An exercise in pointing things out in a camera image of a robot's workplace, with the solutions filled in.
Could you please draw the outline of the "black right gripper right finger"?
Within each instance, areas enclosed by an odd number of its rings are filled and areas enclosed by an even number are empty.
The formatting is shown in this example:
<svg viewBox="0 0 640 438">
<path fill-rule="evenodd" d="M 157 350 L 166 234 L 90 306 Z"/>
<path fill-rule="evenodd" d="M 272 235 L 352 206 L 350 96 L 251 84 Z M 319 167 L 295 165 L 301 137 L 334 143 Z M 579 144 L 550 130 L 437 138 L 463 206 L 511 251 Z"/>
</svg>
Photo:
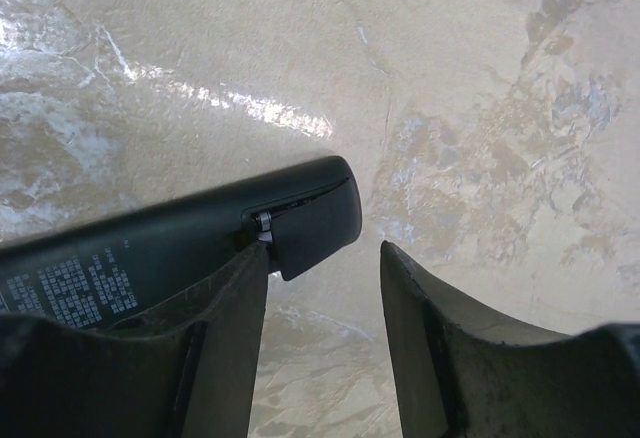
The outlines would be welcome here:
<svg viewBox="0 0 640 438">
<path fill-rule="evenodd" d="M 564 335 L 501 313 L 390 242 L 380 285 L 406 437 L 635 437 L 639 327 Z"/>
</svg>

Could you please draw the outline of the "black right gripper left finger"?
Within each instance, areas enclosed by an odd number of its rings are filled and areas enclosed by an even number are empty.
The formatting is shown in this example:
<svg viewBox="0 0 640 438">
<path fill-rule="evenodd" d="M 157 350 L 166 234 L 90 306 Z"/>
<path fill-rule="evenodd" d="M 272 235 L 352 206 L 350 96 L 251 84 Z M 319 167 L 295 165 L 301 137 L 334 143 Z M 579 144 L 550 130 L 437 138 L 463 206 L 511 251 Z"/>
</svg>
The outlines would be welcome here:
<svg viewBox="0 0 640 438">
<path fill-rule="evenodd" d="M 244 437 L 268 288 L 254 244 L 104 331 L 1 319 L 5 437 Z"/>
</svg>

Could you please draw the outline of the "black battery compartment cover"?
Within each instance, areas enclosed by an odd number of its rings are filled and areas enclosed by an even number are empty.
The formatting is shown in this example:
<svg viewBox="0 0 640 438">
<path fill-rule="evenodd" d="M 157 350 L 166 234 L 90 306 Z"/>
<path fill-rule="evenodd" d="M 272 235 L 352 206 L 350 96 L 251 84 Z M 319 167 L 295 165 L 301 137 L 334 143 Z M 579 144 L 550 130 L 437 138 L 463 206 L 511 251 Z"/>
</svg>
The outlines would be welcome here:
<svg viewBox="0 0 640 438">
<path fill-rule="evenodd" d="M 362 208 L 353 178 L 270 211 L 272 245 L 282 278 L 291 281 L 355 242 Z"/>
</svg>

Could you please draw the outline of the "black remote control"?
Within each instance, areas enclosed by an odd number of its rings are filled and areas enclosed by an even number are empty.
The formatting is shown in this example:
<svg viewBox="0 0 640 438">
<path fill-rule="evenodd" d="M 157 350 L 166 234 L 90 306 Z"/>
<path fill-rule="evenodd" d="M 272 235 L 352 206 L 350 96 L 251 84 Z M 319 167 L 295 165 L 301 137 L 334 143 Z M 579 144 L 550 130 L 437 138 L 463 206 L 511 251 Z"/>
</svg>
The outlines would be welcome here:
<svg viewBox="0 0 640 438">
<path fill-rule="evenodd" d="M 6 247 L 1 310 L 104 329 L 213 274 L 254 243 L 252 217 L 355 176 L 329 156 Z"/>
</svg>

